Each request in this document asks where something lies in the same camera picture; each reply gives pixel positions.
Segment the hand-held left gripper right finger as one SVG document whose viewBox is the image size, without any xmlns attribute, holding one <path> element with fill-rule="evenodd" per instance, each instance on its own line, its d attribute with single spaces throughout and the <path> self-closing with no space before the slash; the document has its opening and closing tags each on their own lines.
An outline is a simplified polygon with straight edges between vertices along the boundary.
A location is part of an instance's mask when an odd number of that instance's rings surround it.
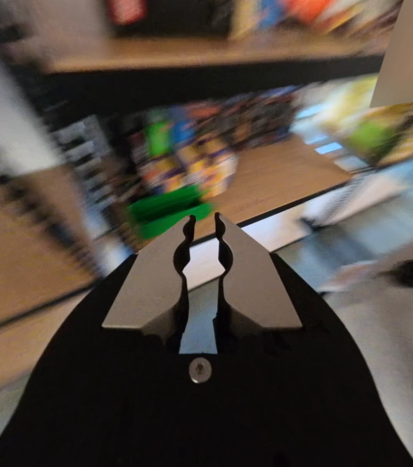
<svg viewBox="0 0 413 467">
<path fill-rule="evenodd" d="M 224 268 L 214 319 L 217 338 L 294 331 L 303 323 L 270 252 L 238 225 L 215 213 L 219 262 Z"/>
</svg>

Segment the yellow green toy box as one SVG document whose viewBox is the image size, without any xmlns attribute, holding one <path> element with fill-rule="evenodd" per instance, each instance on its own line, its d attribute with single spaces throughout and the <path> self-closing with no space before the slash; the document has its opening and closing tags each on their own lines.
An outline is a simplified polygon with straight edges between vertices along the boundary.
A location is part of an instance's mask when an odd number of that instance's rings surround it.
<svg viewBox="0 0 413 467">
<path fill-rule="evenodd" d="M 319 124 L 371 167 L 413 157 L 413 102 L 359 110 L 333 106 L 320 114 Z"/>
</svg>

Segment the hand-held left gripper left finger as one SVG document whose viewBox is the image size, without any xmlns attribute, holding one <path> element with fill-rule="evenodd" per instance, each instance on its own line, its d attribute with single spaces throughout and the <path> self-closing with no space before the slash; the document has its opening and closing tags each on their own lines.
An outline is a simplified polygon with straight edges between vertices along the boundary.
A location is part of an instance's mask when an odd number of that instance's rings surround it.
<svg viewBox="0 0 413 467">
<path fill-rule="evenodd" d="M 102 327 L 158 336 L 179 345 L 189 315 L 184 269 L 190 261 L 196 218 L 187 215 L 142 248 Z"/>
</svg>

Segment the black metal shelf rack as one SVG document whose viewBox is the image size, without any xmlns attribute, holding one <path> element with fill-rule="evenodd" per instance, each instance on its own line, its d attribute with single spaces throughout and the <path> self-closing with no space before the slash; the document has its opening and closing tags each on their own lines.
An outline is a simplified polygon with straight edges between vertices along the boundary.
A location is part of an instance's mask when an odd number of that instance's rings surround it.
<svg viewBox="0 0 413 467">
<path fill-rule="evenodd" d="M 116 241 L 153 239 L 133 217 L 155 176 L 126 175 L 147 149 L 146 113 L 226 117 L 250 138 L 259 111 L 376 80 L 381 56 L 324 57 L 307 39 L 252 44 L 103 37 L 99 1 L 0 1 L 0 390 L 29 374 L 57 325 L 103 271 Z"/>
</svg>

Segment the green flat toy box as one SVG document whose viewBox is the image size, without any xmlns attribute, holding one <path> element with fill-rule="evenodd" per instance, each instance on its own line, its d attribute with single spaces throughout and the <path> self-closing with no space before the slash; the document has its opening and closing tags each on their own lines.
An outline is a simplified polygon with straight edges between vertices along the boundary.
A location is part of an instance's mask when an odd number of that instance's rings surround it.
<svg viewBox="0 0 413 467">
<path fill-rule="evenodd" d="M 196 185 L 190 185 L 128 204 L 126 217 L 136 239 L 145 242 L 161 235 L 186 216 L 193 215 L 200 221 L 212 211 L 213 205 L 204 199 L 203 192 Z"/>
</svg>

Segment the row of colourful toy boxes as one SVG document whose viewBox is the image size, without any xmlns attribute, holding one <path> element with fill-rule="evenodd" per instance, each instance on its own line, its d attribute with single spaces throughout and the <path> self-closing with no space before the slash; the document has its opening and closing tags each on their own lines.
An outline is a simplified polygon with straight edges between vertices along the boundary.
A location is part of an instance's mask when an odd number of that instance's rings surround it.
<svg viewBox="0 0 413 467">
<path fill-rule="evenodd" d="M 195 185 L 206 198 L 227 190 L 239 152 L 287 140 L 299 86 L 151 108 L 127 118 L 130 157 L 152 194 Z"/>
</svg>

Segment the person's white clothing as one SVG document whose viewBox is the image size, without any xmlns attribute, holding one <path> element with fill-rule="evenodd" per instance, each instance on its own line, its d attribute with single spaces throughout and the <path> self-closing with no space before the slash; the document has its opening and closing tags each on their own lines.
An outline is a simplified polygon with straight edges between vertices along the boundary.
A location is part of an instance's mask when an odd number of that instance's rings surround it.
<svg viewBox="0 0 413 467">
<path fill-rule="evenodd" d="M 404 260 L 413 260 L 413 242 L 325 300 L 360 348 L 390 422 L 413 457 L 413 288 L 385 275 Z"/>
</svg>

